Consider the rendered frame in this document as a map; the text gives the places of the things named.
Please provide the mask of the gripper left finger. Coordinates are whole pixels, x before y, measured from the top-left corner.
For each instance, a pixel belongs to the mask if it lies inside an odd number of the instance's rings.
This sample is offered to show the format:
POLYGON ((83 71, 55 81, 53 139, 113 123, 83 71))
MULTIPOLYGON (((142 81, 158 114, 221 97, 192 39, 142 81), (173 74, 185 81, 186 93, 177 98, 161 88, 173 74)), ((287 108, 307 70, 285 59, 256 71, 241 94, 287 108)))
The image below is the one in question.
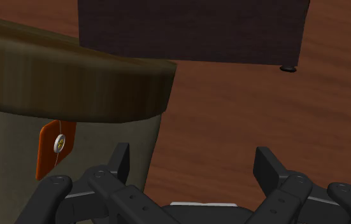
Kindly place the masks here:
POLYGON ((134 185, 128 143, 119 143, 106 165, 93 166, 73 182, 69 176, 43 179, 14 224, 72 224, 105 217, 108 224, 178 224, 134 185))

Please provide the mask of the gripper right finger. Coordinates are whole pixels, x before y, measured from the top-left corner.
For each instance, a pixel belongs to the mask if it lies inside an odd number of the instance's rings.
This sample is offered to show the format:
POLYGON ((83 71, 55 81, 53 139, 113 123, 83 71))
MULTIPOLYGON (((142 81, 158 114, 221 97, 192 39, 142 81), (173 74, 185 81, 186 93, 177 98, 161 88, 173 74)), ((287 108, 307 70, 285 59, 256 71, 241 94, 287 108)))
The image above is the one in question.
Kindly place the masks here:
POLYGON ((265 146, 255 151, 253 174, 266 198, 246 224, 351 224, 351 185, 315 185, 289 171, 265 146))

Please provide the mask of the brown topped grey cabinet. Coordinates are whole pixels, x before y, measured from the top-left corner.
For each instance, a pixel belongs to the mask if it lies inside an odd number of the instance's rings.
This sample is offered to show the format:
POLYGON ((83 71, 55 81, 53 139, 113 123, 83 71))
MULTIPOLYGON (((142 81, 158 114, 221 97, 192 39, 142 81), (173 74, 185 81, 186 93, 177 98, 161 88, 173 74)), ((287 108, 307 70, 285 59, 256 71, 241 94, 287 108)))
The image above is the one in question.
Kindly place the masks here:
POLYGON ((86 170, 128 146, 127 182, 143 190, 176 64, 117 57, 76 38, 0 19, 0 224, 42 224, 42 182, 72 183, 60 222, 98 224, 105 209, 86 170))

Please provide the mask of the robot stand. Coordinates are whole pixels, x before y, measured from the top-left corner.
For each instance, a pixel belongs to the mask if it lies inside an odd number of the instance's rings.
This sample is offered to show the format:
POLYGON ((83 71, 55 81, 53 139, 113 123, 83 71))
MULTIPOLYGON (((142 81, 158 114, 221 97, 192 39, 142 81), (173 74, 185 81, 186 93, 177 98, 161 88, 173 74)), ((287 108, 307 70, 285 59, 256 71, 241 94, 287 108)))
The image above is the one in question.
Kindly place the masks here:
POLYGON ((310 0, 78 0, 84 47, 123 57, 299 61, 310 0))

